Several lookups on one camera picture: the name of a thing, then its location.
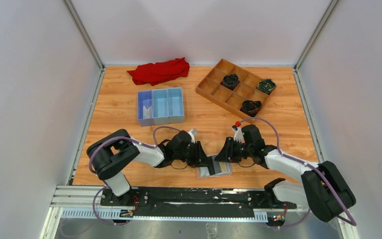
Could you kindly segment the white silver card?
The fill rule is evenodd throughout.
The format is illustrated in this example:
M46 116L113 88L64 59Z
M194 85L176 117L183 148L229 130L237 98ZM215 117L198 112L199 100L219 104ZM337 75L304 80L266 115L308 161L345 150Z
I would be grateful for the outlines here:
M153 117L151 105L143 106L142 112L143 112L143 117L142 117L143 119L151 119Z

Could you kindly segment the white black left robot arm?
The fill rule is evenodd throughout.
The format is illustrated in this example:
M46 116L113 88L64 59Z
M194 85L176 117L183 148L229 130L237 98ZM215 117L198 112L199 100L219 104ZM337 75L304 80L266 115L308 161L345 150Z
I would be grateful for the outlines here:
M210 175L215 174L212 157L205 154L191 130L179 130L172 139L147 144L133 138L127 130L120 129L89 146L87 156L89 170L117 197L131 189L122 170L132 161L164 168L180 160L189 167L205 167Z

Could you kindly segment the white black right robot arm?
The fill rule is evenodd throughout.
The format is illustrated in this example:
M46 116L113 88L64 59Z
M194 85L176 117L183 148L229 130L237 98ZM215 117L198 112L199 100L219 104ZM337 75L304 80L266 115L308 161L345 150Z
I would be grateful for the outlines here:
M329 222L356 204L356 197L337 166L330 161L314 163L266 144L259 129L251 124L234 126L235 135L227 137L215 161L239 163L251 158L256 165L278 171L296 180L277 178L264 186L268 203L293 203L310 211L321 221Z

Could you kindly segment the gold striped card in sleeve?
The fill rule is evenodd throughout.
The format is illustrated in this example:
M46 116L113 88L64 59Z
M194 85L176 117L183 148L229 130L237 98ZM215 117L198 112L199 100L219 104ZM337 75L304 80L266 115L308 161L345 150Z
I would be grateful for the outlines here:
M221 169L221 174L231 174L230 163L220 162L219 166L220 166L220 169Z

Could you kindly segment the black red rolled sock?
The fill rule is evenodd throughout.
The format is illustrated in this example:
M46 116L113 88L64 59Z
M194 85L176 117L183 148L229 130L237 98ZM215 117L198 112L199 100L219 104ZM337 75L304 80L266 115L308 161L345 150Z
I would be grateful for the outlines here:
M240 111L250 117L255 117L262 107L261 101L245 100L242 102Z

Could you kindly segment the blue three-compartment tray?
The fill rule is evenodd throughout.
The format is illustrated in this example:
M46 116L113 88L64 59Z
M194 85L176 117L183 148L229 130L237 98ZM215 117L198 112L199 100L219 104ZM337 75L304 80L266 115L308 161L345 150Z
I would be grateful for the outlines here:
M142 108L152 106L153 117L143 119ZM183 89L165 88L137 93L137 120L140 126L183 123L185 120Z

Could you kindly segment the brown wooden divided tray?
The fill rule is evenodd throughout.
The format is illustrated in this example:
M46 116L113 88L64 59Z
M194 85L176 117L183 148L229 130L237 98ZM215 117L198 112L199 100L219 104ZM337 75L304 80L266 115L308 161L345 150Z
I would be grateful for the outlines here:
M195 92L228 112L246 119L260 117L277 85L221 59L196 86Z

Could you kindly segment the black yellow rolled sock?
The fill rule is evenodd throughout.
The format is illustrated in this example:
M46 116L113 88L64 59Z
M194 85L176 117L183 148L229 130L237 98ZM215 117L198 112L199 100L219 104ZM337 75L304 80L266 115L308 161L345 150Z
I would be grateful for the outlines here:
M256 89L264 94L270 95L276 88L276 84L272 79L262 79L256 86Z

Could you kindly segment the black rolled sock in tray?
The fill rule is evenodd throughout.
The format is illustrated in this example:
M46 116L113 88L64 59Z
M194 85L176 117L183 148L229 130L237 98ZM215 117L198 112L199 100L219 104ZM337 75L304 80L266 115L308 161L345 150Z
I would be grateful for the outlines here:
M238 86L239 83L240 83L240 80L237 74L226 75L223 77L221 81L222 86L232 91Z

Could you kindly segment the red cloth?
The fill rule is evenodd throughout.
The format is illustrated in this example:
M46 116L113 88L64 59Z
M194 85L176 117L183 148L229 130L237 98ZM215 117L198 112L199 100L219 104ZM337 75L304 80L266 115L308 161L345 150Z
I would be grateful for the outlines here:
M165 62L139 65L135 70L129 70L127 73L132 77L135 85L150 84L155 86L180 77L187 77L189 70L190 64L183 57Z

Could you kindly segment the aluminium frame rail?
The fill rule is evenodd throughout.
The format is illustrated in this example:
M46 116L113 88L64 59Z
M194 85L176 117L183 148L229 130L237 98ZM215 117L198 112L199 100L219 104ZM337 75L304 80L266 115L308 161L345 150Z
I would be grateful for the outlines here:
M271 204L262 189L58 186L42 239L356 239L344 221Z

